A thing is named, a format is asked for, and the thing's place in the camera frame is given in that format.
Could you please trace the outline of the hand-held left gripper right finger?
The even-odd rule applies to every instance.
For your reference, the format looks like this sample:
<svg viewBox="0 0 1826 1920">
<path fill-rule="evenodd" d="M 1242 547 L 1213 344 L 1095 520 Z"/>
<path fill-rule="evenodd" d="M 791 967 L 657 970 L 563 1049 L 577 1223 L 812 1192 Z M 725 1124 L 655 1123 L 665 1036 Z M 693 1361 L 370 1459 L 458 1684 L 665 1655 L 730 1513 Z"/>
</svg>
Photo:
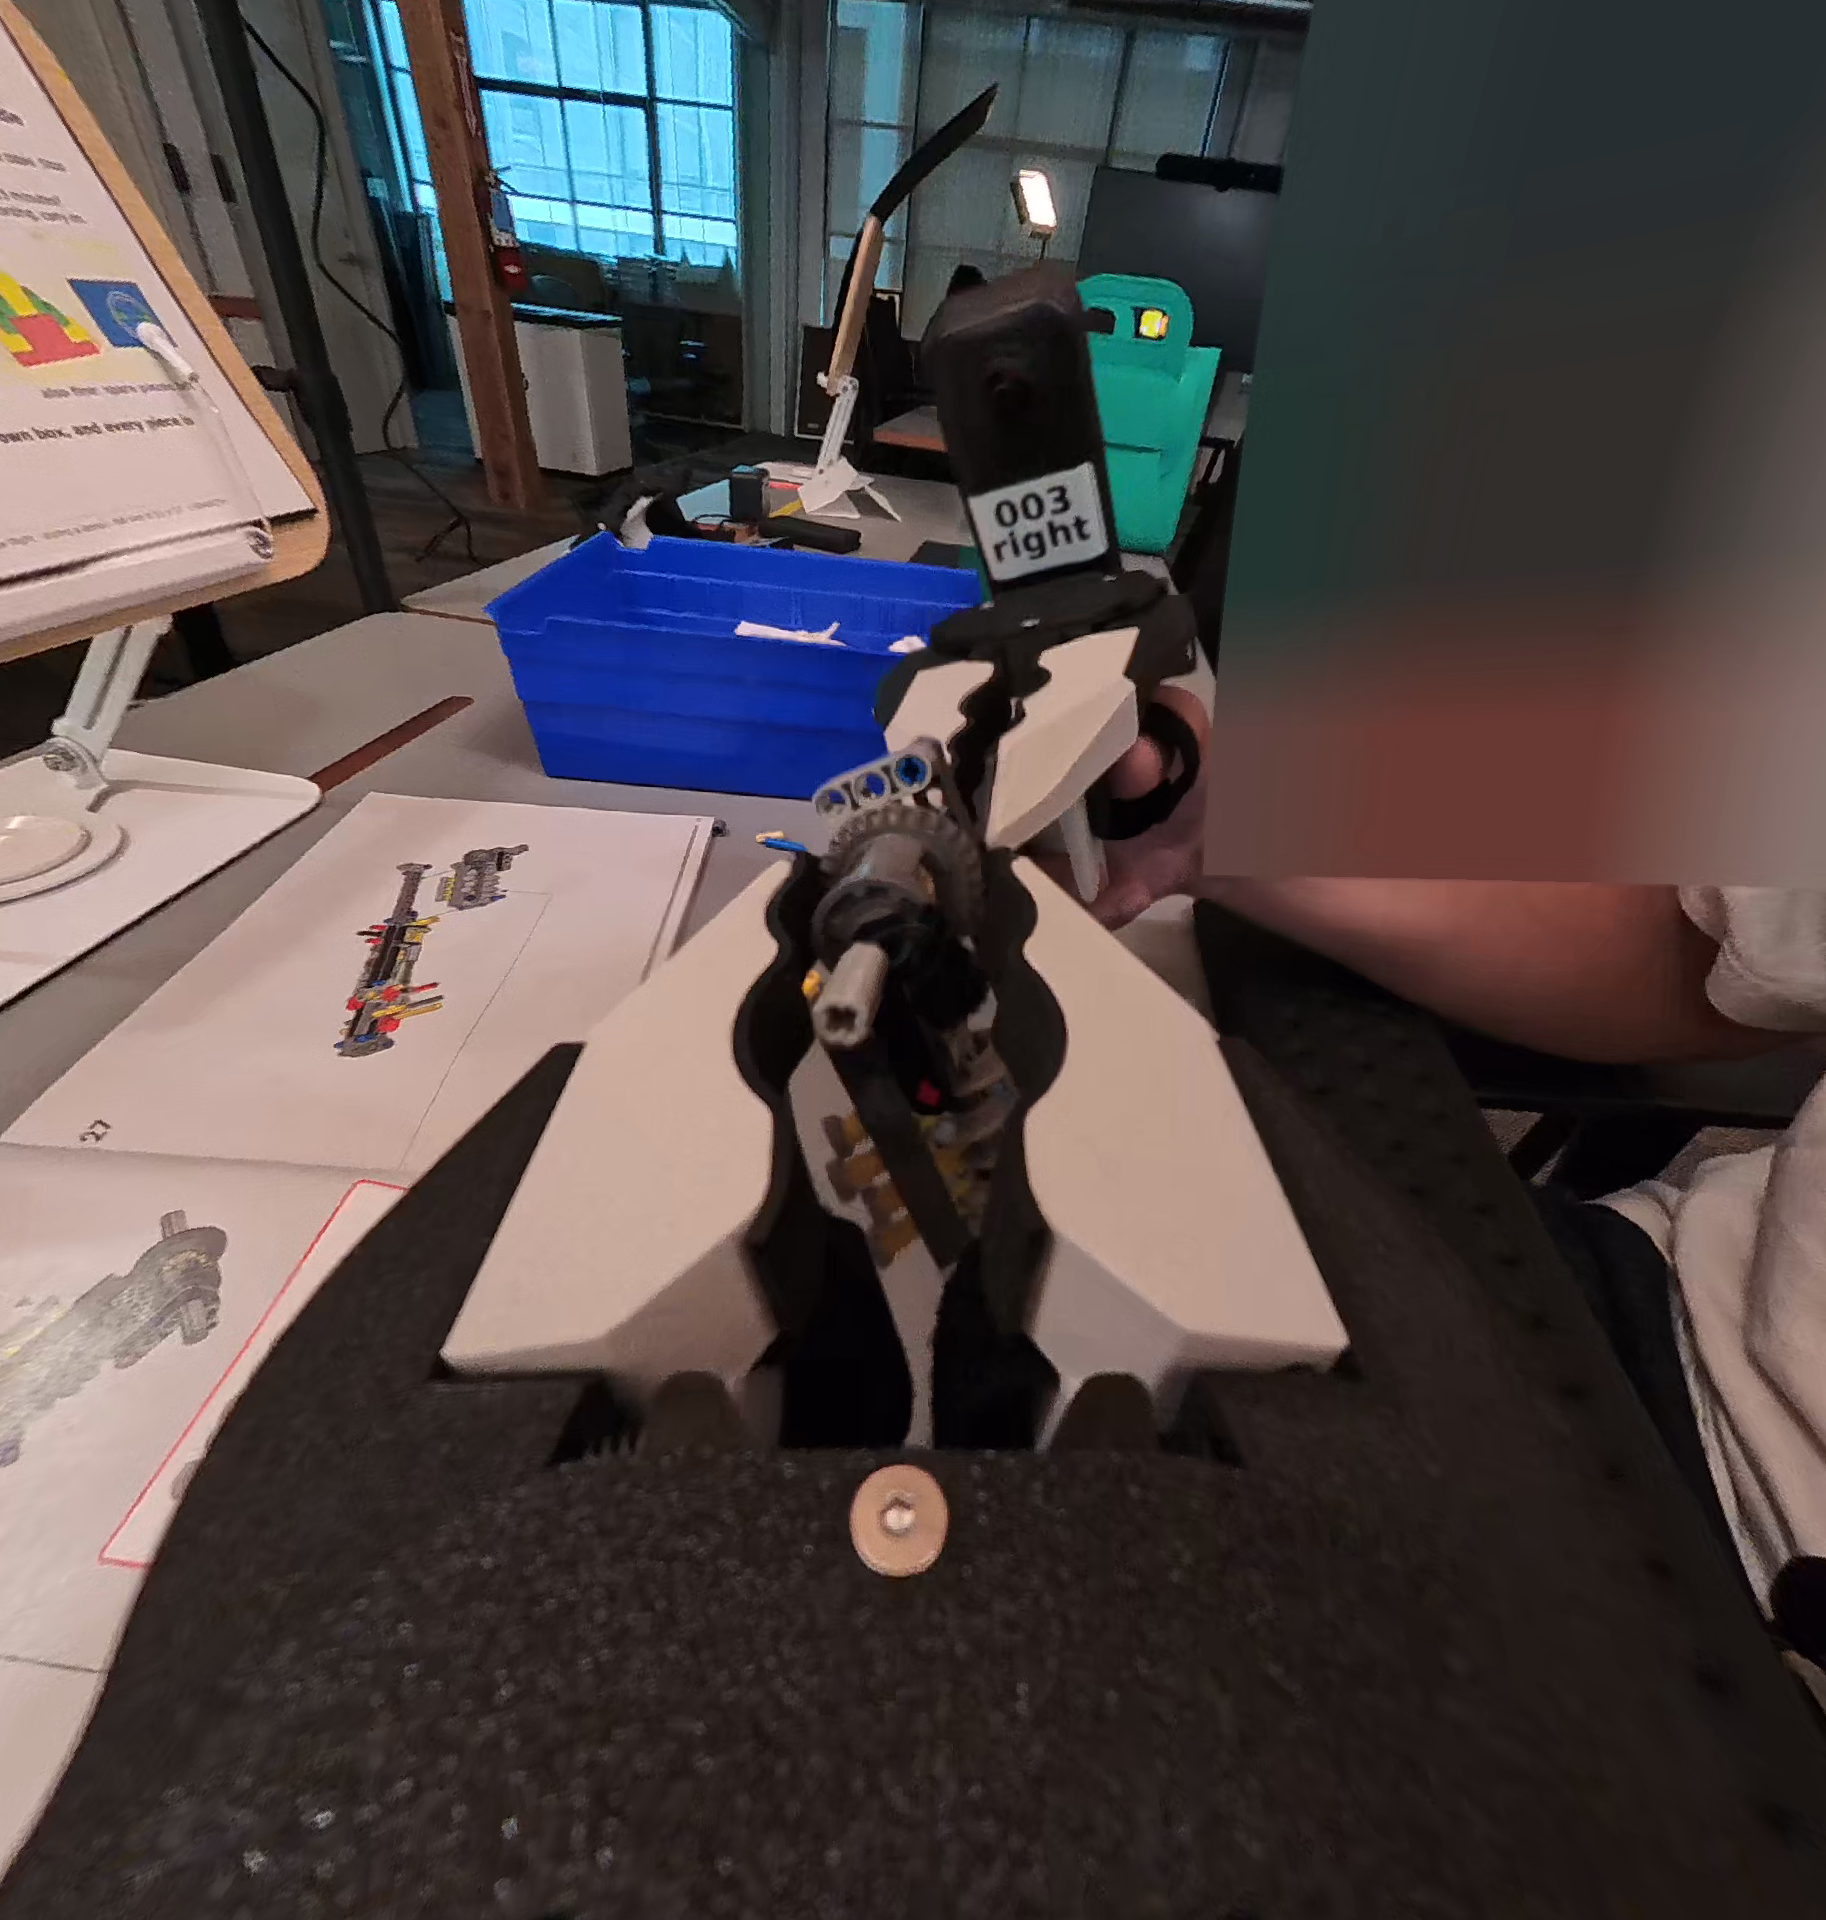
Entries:
<svg viewBox="0 0 1826 1920">
<path fill-rule="evenodd" d="M 1091 1380 L 1168 1429 L 1200 1376 L 1328 1374 L 1349 1335 L 1213 1024 L 1025 857 L 994 858 L 983 949 L 1015 1097 L 983 1298 L 1046 1367 L 1030 1443 Z"/>
</svg>

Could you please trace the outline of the instruction sheet on stand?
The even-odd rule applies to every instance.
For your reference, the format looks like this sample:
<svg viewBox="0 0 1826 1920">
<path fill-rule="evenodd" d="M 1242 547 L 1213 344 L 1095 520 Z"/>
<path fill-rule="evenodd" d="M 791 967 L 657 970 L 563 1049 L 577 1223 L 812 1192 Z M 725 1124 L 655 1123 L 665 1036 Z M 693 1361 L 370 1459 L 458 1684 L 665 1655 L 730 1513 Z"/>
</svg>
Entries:
<svg viewBox="0 0 1826 1920">
<path fill-rule="evenodd" d="M 46 87 L 83 153 L 102 172 L 115 201 L 161 276 L 188 301 L 188 312 L 213 364 L 243 406 L 278 446 L 309 507 L 301 513 L 157 541 L 97 561 L 48 567 L 0 583 L 0 660 L 70 644 L 92 633 L 167 616 L 180 608 L 226 600 L 278 585 L 320 565 L 329 537 L 321 487 L 285 420 L 263 395 L 223 321 L 190 272 L 167 229 L 131 181 L 87 102 L 63 73 L 46 41 L 13 5 L 0 5 L 0 20 L 26 63 Z"/>
</svg>

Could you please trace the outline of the wooden post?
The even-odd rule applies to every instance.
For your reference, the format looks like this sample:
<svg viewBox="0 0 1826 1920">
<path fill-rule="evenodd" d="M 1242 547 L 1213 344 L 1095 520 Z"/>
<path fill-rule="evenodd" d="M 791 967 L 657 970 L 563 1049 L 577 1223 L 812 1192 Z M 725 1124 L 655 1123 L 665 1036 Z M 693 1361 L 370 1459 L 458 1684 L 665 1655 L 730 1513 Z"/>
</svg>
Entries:
<svg viewBox="0 0 1826 1920">
<path fill-rule="evenodd" d="M 460 330 L 476 457 L 494 507 L 533 514 L 544 504 L 542 468 L 494 243 L 494 171 L 463 5 L 399 2 L 398 13 Z"/>
</svg>

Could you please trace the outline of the teal tote bag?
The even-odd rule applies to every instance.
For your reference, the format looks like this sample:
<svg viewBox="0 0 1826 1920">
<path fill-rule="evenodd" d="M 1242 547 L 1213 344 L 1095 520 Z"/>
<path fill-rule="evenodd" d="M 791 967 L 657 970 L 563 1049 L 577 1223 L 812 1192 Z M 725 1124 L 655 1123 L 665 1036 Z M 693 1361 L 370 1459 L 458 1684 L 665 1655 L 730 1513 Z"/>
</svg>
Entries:
<svg viewBox="0 0 1826 1920">
<path fill-rule="evenodd" d="M 1091 391 L 1121 553 L 1164 555 L 1192 487 L 1219 348 L 1193 341 L 1193 304 L 1160 276 L 1076 280 L 1089 317 Z"/>
</svg>

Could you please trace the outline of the white cabinet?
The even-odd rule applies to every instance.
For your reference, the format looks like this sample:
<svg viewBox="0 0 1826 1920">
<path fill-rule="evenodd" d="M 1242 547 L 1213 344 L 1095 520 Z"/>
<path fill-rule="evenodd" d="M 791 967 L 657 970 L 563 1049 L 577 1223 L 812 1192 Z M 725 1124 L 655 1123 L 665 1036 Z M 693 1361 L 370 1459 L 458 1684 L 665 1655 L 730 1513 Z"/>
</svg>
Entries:
<svg viewBox="0 0 1826 1920">
<path fill-rule="evenodd" d="M 582 478 L 635 464 L 619 323 L 612 314 L 514 304 L 537 467 Z"/>
</svg>

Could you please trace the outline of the laminated instruction sheet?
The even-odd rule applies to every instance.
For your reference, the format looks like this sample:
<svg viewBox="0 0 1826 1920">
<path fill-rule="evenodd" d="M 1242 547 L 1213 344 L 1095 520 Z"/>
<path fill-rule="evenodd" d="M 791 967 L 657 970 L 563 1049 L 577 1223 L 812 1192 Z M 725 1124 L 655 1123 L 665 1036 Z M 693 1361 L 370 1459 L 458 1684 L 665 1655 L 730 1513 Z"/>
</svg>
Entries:
<svg viewBox="0 0 1826 1920">
<path fill-rule="evenodd" d="M 0 20 L 0 583 L 308 509 Z"/>
</svg>

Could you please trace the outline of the building instruction booklet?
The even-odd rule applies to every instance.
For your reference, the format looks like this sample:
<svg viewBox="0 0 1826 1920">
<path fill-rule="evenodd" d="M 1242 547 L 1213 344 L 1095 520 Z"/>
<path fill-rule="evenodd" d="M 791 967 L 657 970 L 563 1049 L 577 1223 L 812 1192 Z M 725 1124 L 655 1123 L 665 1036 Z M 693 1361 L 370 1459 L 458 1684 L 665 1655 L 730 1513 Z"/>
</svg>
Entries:
<svg viewBox="0 0 1826 1920">
<path fill-rule="evenodd" d="M 0 1140 L 0 1880 L 334 1267 L 672 951 L 709 823 L 367 794 Z"/>
</svg>

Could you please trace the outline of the person's right hand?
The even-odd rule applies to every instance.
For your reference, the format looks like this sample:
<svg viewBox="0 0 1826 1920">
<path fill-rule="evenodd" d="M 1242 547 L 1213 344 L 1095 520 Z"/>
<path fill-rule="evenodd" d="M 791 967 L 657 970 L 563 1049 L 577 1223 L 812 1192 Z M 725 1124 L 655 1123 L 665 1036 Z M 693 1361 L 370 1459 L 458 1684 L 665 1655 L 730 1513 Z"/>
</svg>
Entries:
<svg viewBox="0 0 1826 1920">
<path fill-rule="evenodd" d="M 1105 790 L 1118 806 L 1137 804 L 1193 759 L 1193 781 L 1169 817 L 1146 832 L 1113 841 L 1105 848 L 1105 885 L 1091 901 L 1091 914 L 1108 929 L 1121 929 L 1154 905 L 1188 898 L 1204 873 L 1207 819 L 1209 711 L 1181 685 L 1164 685 L 1139 719 L 1139 737 L 1113 763 Z"/>
</svg>

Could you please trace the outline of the person's dark trousers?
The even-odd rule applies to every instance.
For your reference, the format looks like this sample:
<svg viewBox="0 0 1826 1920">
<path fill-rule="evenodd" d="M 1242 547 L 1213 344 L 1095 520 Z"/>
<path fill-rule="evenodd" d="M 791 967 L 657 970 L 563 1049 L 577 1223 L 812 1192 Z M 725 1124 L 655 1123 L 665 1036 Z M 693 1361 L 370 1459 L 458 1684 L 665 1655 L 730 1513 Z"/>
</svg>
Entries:
<svg viewBox="0 0 1826 1920">
<path fill-rule="evenodd" d="M 1724 1563 L 1757 1603 L 1706 1453 L 1666 1257 L 1638 1224 L 1611 1208 L 1558 1186 L 1530 1186 L 1525 1192 L 1679 1483 L 1716 1536 Z"/>
</svg>

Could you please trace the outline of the black perforated pad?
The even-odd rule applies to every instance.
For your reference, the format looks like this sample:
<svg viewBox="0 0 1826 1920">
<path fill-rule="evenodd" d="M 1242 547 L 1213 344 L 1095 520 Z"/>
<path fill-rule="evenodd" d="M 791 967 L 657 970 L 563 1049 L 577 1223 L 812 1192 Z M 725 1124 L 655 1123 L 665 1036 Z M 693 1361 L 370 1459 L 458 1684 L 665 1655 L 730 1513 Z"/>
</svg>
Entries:
<svg viewBox="0 0 1826 1920">
<path fill-rule="evenodd" d="M 1349 1350 L 1188 1483 L 1216 1917 L 1826 1917 L 1826 1675 L 1725 1564 L 1440 1026 L 1238 970 L 1235 1068 Z"/>
</svg>

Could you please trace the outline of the black tripod pole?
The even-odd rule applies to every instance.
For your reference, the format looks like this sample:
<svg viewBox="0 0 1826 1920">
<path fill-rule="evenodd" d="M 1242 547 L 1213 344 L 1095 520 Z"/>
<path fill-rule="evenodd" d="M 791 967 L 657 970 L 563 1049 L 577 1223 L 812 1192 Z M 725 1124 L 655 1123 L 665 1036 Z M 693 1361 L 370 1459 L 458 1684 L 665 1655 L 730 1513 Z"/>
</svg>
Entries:
<svg viewBox="0 0 1826 1920">
<path fill-rule="evenodd" d="M 254 73 L 254 53 L 236 2 L 196 2 L 193 13 L 226 110 L 245 203 L 266 256 L 280 325 L 290 348 L 296 397 L 323 476 L 323 499 L 359 605 L 367 614 L 396 612 L 387 565 L 352 443 L 345 393 L 326 344 L 301 235 Z"/>
</svg>

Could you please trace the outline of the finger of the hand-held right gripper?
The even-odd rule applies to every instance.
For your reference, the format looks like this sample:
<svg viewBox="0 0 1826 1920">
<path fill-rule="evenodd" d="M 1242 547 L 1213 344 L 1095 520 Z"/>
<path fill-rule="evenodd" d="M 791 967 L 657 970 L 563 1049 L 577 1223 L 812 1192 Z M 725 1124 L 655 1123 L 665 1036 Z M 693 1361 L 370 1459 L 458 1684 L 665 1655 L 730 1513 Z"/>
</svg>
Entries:
<svg viewBox="0 0 1826 1920">
<path fill-rule="evenodd" d="M 1137 629 L 1109 629 L 1047 647 L 1044 685 L 1020 701 L 995 745 L 983 845 L 1020 851 L 1061 821 L 1139 737 L 1127 667 Z"/>
<path fill-rule="evenodd" d="M 901 656 L 895 667 L 910 672 L 879 686 L 883 757 L 949 763 L 956 737 L 969 724 L 967 704 L 994 685 L 995 667 L 939 656 Z"/>
</svg>

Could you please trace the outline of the brick-built car chassis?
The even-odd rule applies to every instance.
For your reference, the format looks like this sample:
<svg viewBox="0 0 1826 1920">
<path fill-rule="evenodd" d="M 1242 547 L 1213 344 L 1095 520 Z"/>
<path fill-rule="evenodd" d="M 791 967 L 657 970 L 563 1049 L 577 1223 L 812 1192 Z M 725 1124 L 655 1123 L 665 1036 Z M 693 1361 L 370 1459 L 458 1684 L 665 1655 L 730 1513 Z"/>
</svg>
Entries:
<svg viewBox="0 0 1826 1920">
<path fill-rule="evenodd" d="M 944 1288 L 999 1322 L 992 1259 L 1007 1252 L 999 1175 L 1018 1143 L 1021 1078 L 995 1045 L 994 901 L 1007 874 L 986 851 L 948 742 L 918 732 L 830 779 L 812 798 L 822 853 L 791 846 L 763 912 L 769 968 L 736 1030 L 740 1066 L 771 1119 L 757 1227 L 819 1210 L 789 1082 L 819 1052 Z"/>
</svg>

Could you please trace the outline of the person's right forearm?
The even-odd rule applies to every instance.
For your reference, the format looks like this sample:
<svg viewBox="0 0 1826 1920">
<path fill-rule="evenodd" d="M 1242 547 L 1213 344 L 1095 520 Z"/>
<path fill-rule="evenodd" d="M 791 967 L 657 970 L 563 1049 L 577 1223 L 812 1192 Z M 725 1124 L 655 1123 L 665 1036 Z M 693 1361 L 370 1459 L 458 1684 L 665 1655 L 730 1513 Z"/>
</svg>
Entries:
<svg viewBox="0 0 1826 1920">
<path fill-rule="evenodd" d="M 1664 885 L 1205 878 L 1193 897 L 1472 1035 L 1550 1058 L 1656 1066 L 1778 1045 L 1712 1007 L 1718 949 Z"/>
</svg>

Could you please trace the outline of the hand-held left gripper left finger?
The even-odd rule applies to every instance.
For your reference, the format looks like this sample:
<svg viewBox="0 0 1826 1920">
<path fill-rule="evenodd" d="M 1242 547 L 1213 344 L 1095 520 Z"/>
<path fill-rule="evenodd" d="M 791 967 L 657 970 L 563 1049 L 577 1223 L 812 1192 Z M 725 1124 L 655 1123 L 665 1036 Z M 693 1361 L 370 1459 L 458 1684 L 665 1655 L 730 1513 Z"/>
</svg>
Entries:
<svg viewBox="0 0 1826 1920">
<path fill-rule="evenodd" d="M 782 1042 L 766 1092 L 736 1057 L 782 957 L 771 906 L 730 901 L 589 1030 L 440 1348 L 456 1376 L 600 1376 L 638 1414 L 708 1376 L 756 1445 L 778 1437 L 752 1236 L 797 1140 L 801 1050 Z"/>
</svg>

